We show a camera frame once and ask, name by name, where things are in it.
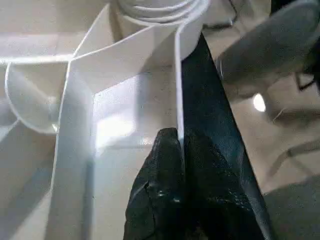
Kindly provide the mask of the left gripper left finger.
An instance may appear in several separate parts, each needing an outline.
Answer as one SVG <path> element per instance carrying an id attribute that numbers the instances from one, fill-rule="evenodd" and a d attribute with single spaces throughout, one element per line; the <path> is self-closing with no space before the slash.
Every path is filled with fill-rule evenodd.
<path id="1" fill-rule="evenodd" d="M 133 182 L 123 239 L 184 239 L 185 189 L 177 129 L 163 128 Z"/>

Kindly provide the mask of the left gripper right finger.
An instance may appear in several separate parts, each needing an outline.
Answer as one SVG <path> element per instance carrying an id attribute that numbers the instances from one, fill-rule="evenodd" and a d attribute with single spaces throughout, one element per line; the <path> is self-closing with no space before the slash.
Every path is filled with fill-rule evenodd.
<path id="1" fill-rule="evenodd" d="M 203 133 L 184 138 L 189 209 L 209 240 L 262 240 L 262 230 L 230 165 Z"/>

